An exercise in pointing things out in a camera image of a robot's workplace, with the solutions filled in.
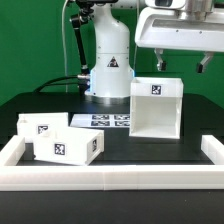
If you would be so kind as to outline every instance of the table surface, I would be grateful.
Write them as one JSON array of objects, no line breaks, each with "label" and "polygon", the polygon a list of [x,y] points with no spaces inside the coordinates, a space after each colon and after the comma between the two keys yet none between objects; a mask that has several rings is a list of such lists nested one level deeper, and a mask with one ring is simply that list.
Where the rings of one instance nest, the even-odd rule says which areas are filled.
[{"label": "table surface", "polygon": [[[23,93],[0,107],[0,146],[16,134],[20,113],[127,114],[130,106],[84,101],[73,93]],[[224,140],[224,109],[200,95],[183,97],[181,137],[130,138],[105,128],[94,165],[211,164],[201,136]],[[54,165],[24,157],[18,165]],[[224,223],[224,190],[0,192],[0,223]]]}]

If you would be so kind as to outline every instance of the white block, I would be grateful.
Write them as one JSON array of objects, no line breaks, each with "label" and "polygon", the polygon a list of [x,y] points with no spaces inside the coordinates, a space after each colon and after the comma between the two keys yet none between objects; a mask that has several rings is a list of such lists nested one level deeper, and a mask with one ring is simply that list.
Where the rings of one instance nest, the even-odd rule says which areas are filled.
[{"label": "white block", "polygon": [[224,166],[138,166],[138,189],[223,189]]},{"label": "white block", "polygon": [[49,129],[34,138],[36,160],[89,165],[104,151],[104,131],[84,128]]},{"label": "white block", "polygon": [[0,170],[0,191],[104,190],[102,167],[8,166]]},{"label": "white block", "polygon": [[136,166],[109,166],[104,171],[104,190],[136,190]]},{"label": "white block", "polygon": [[224,145],[214,136],[202,136],[201,150],[215,165],[224,165]]},{"label": "white block", "polygon": [[0,166],[15,166],[24,152],[24,137],[14,135],[0,152]]}]

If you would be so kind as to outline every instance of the open white box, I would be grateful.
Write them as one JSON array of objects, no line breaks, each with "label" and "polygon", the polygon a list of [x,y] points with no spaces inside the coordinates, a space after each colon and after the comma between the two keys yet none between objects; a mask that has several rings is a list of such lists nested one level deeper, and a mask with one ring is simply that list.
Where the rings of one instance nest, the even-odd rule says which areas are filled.
[{"label": "open white box", "polygon": [[130,136],[180,138],[183,83],[175,78],[134,78]]},{"label": "open white box", "polygon": [[86,128],[49,129],[33,141],[35,160],[89,165],[104,151],[104,131]]},{"label": "open white box", "polygon": [[25,137],[26,143],[49,128],[68,127],[68,113],[19,114],[17,134]]}]

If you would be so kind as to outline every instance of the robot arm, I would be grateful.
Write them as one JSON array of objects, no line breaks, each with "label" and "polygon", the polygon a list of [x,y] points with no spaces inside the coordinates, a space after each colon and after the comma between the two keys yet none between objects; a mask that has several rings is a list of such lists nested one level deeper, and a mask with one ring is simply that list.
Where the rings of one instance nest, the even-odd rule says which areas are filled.
[{"label": "robot arm", "polygon": [[146,4],[135,41],[139,47],[156,49],[158,70],[165,68],[163,49],[204,51],[198,73],[205,71],[214,52],[224,52],[224,10],[213,0],[146,0]]},{"label": "robot arm", "polygon": [[[139,6],[145,0],[138,0]],[[120,104],[129,101],[130,83],[134,71],[129,65],[130,32],[128,27],[113,18],[111,8],[137,6],[136,0],[76,0],[79,14],[71,22],[76,34],[82,74],[79,89],[81,95],[91,101]],[[96,33],[96,65],[88,69],[82,38],[81,25],[92,20]]]}]

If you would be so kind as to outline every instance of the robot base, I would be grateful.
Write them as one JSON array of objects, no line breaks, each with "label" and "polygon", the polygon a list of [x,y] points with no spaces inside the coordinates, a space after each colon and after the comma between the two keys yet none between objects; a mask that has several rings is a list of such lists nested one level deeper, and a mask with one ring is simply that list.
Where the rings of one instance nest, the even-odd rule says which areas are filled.
[{"label": "robot base", "polygon": [[106,105],[130,103],[130,97],[123,97],[123,98],[98,97],[98,96],[91,95],[89,93],[85,94],[85,99],[87,101],[106,104]]}]

